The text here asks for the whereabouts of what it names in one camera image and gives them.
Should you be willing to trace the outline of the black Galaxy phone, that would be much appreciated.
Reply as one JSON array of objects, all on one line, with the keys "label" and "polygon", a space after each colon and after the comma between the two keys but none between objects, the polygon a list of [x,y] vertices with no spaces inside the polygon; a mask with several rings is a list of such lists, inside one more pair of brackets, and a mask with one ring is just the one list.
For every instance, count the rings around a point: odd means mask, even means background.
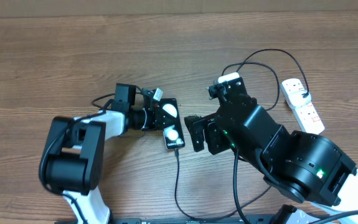
[{"label": "black Galaxy phone", "polygon": [[184,147],[186,144],[179,117],[177,100],[175,98],[163,98],[159,103],[162,104],[162,112],[165,118],[164,129],[161,131],[163,132],[166,148],[177,149]]}]

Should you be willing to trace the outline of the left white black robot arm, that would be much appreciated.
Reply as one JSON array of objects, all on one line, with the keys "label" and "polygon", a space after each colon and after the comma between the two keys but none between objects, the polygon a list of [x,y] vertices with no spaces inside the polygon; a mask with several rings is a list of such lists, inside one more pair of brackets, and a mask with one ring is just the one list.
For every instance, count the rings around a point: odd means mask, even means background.
[{"label": "left white black robot arm", "polygon": [[154,129],[160,88],[148,90],[119,83],[98,112],[52,120],[39,164],[39,180],[46,191],[63,197],[76,216],[74,223],[113,223],[111,209],[98,187],[105,141],[128,129]]}]

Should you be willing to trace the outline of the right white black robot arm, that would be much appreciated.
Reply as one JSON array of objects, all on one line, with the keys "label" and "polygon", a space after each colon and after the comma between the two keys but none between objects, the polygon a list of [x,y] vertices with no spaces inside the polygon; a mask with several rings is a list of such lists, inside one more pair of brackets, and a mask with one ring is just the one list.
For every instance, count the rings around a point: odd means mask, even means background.
[{"label": "right white black robot arm", "polygon": [[220,100],[215,113],[184,119],[194,150],[211,154],[231,149],[263,174],[263,180],[291,200],[327,211],[323,223],[358,223],[358,168],[330,139],[276,123],[256,99],[239,95]]}]

